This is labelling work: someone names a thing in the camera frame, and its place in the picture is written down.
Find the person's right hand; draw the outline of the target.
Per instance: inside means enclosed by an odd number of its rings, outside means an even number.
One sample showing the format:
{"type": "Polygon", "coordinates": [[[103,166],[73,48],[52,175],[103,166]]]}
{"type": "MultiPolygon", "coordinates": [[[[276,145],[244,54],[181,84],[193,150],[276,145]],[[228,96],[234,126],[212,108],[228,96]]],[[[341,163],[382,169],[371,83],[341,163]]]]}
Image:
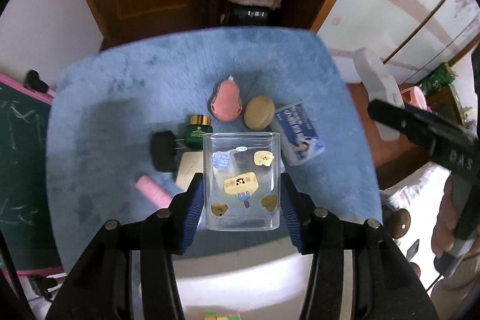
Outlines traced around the person's right hand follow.
{"type": "Polygon", "coordinates": [[[431,249],[435,255],[434,268],[446,278],[454,274],[467,273],[479,278],[479,226],[468,234],[466,243],[470,243],[470,247],[463,257],[452,254],[456,245],[459,244],[455,234],[459,223],[459,211],[454,200],[461,194],[461,190],[466,188],[467,183],[463,179],[455,175],[449,176],[431,237],[431,249]]]}

